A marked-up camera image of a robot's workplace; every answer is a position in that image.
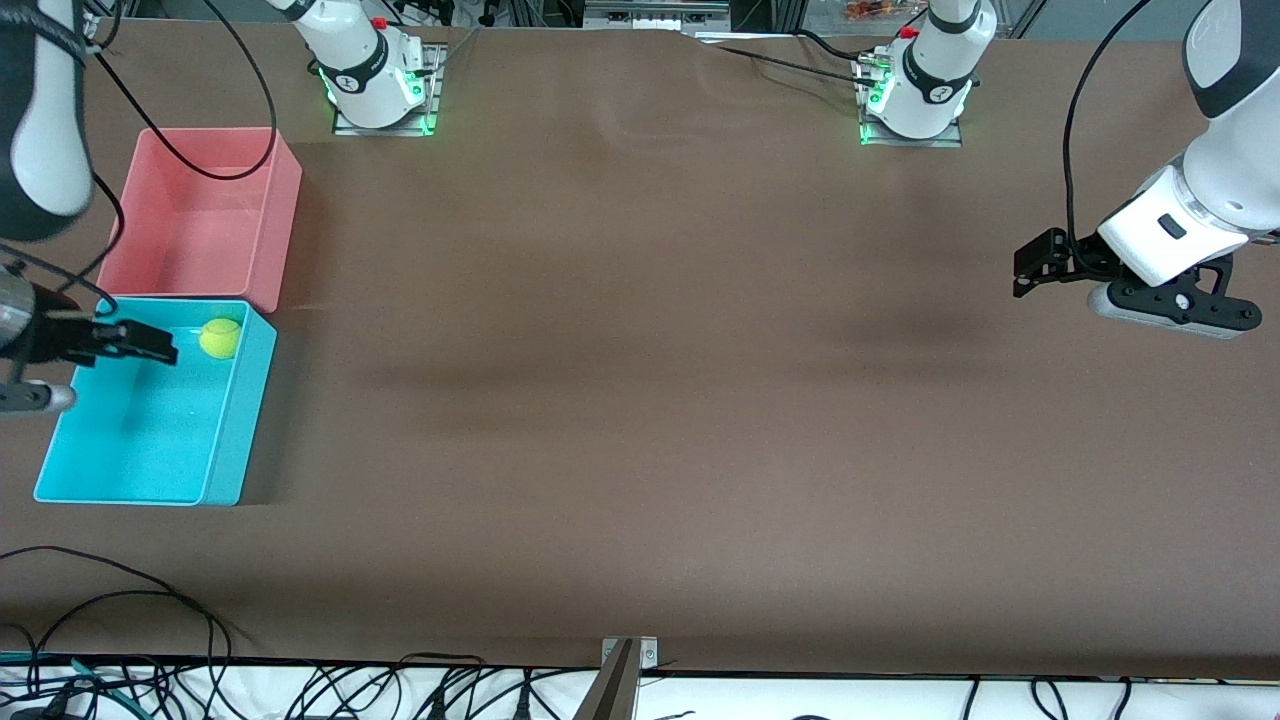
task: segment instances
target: plastic bin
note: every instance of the plastic bin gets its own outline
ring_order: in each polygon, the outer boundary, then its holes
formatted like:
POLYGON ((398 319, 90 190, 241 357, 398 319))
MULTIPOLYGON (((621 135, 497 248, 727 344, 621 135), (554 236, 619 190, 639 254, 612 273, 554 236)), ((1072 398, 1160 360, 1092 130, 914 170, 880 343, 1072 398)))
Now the plastic bin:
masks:
POLYGON ((118 297, 118 318, 173 333, 174 366, 136 357, 77 368, 36 482, 40 502, 236 505, 244 484, 275 329, 238 300, 118 297), (216 360, 198 346, 214 318, 241 324, 216 360))
MULTIPOLYGON (((270 132, 188 128, 164 135, 192 163, 225 176, 251 168, 270 132)), ((302 168, 279 135, 256 173, 215 181, 142 131, 120 195, 124 234, 102 263, 99 286, 111 295, 238 297, 274 313, 301 183, 302 168)))

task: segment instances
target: pink bin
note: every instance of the pink bin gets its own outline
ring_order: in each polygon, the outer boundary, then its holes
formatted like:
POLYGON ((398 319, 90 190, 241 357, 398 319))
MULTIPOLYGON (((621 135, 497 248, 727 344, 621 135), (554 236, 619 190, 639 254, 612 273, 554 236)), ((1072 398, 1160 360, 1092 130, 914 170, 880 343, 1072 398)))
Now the pink bin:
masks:
MULTIPOLYGON (((163 132, 187 159, 220 176, 253 167, 271 133, 270 128, 163 132)), ((274 313, 301 183, 302 168, 279 135, 256 173, 216 181, 183 165, 145 129, 120 196, 124 234, 102 263, 99 284, 111 295, 238 297, 264 314, 274 313)))

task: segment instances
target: tennis ball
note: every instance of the tennis ball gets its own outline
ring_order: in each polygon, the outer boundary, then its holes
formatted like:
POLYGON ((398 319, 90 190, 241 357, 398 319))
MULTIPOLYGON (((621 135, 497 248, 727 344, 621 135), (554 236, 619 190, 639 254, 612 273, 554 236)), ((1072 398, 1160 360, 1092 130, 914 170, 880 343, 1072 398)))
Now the tennis ball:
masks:
POLYGON ((239 345, 239 323, 228 318, 215 318, 200 328, 200 348, 210 357, 228 360, 239 345))

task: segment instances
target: silver metal cylinder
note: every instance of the silver metal cylinder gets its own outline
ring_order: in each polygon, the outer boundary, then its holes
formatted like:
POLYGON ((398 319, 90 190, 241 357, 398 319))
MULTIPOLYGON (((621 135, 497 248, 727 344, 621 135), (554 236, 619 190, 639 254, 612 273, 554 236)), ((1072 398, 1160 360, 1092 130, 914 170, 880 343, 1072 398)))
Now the silver metal cylinder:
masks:
POLYGON ((27 281, 0 268, 0 350, 22 334, 36 311, 36 291, 27 281))

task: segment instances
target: brown table surface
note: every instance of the brown table surface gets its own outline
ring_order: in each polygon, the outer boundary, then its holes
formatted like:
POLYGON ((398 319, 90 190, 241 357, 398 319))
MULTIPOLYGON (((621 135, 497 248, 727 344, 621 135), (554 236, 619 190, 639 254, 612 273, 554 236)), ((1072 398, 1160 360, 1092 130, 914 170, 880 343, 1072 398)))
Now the brown table surface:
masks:
MULTIPOLYGON (((1280 674, 1280 319, 1221 343, 1096 318, 1084 286, 1010 296, 1062 222, 1089 46, 997 42, 965 147, 922 151, 859 146, 840 82, 667 32, 483 32, 438 136, 334 138, 297 32, 243 33, 306 173, 244 503, 38 505, 54 421, 5 423, 4 547, 155 573, 246 655, 590 664, 637 633, 676 669, 1280 674)), ((114 50, 163 126, 265 124, 216 24, 114 50)), ((87 86, 119 188, 142 126, 87 86)), ((1175 45, 1115 47, 1082 225, 1203 126, 1175 45)), ((78 264, 109 227, 100 199, 40 250, 78 264)), ((1280 255, 1240 255, 1280 316, 1280 255)), ((56 557, 0 583, 41 626, 134 587, 56 557)), ((52 647, 204 632, 131 600, 52 647)))

